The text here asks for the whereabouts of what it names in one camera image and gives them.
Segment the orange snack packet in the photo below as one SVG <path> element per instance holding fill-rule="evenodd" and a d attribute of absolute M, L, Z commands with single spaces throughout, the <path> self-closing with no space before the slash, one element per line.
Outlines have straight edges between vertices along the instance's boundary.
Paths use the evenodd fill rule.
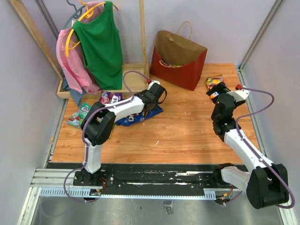
<path fill-rule="evenodd" d="M 221 82 L 224 82 L 222 74 L 207 77 L 205 81 L 207 91 L 211 90 L 214 86 L 218 85 Z"/>

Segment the blue Doritos chip bag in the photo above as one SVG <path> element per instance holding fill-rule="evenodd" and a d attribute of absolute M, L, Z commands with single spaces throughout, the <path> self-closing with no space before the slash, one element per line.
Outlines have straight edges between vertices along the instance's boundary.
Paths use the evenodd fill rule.
<path fill-rule="evenodd" d="M 160 113 L 162 113 L 164 110 L 161 107 L 158 107 L 156 110 L 151 110 L 146 116 L 143 114 L 143 112 L 131 114 L 125 118 L 122 118 L 116 122 L 117 126 L 125 126 L 129 127 L 131 125 L 137 124 L 139 122 L 144 122 L 147 119 L 150 119 Z"/>

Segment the purple Fox's candy packet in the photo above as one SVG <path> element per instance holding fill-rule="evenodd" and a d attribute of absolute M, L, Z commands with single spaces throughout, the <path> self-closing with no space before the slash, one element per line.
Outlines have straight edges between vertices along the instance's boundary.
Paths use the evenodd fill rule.
<path fill-rule="evenodd" d="M 101 97 L 99 101 L 106 105 L 106 104 L 113 104 L 123 100 L 122 93 L 115 93 L 115 92 L 108 92 L 102 91 Z"/>

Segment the red brown paper bag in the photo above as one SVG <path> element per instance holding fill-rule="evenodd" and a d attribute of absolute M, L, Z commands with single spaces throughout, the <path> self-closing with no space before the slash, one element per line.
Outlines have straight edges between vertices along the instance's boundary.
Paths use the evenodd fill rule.
<path fill-rule="evenodd" d="M 201 78 L 207 48 L 180 36 L 160 30 L 157 33 L 150 73 L 171 84 L 194 91 Z"/>

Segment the teal snack packet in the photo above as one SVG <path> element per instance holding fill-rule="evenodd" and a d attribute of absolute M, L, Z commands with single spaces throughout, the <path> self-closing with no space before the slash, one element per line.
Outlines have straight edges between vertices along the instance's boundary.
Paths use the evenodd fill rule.
<path fill-rule="evenodd" d="M 79 107 L 79 109 L 73 113 L 69 119 L 66 121 L 66 124 L 71 125 L 75 128 L 80 128 L 83 120 L 87 116 L 88 112 L 91 109 L 91 105 L 84 103 Z"/>

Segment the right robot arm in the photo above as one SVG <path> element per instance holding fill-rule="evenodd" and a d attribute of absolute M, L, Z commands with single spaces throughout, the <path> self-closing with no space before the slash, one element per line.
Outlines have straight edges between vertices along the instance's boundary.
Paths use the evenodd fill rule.
<path fill-rule="evenodd" d="M 263 155 L 233 117 L 233 111 L 245 103 L 250 92 L 251 89 L 242 85 L 231 91 L 220 82 L 206 93 L 213 97 L 215 105 L 211 115 L 215 134 L 237 153 L 247 168 L 247 172 L 243 172 L 233 164 L 221 164 L 215 170 L 212 181 L 219 188 L 231 184 L 240 189 L 256 209 L 282 206 L 292 196 L 288 190 L 286 167 L 273 163 Z"/>

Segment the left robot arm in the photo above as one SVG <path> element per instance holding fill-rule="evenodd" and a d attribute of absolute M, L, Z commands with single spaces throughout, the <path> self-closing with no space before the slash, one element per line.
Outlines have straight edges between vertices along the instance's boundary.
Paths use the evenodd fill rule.
<path fill-rule="evenodd" d="M 85 159 L 81 172 L 89 185 L 94 186 L 100 181 L 102 148 L 109 139 L 114 124 L 133 114 L 149 114 L 164 102 L 161 97 L 166 95 L 166 89 L 154 81 L 148 89 L 117 103 L 94 103 L 81 124 L 82 141 L 85 143 Z"/>

